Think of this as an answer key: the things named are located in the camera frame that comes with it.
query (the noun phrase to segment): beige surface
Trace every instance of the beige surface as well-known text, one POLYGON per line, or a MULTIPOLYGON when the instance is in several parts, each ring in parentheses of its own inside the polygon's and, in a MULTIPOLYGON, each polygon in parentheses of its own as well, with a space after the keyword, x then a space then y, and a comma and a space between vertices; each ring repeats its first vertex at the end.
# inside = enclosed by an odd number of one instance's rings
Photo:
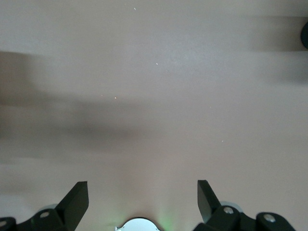
POLYGON ((307 0, 1 0, 0 217, 80 180, 78 231, 190 231, 197 180, 307 230, 307 0))

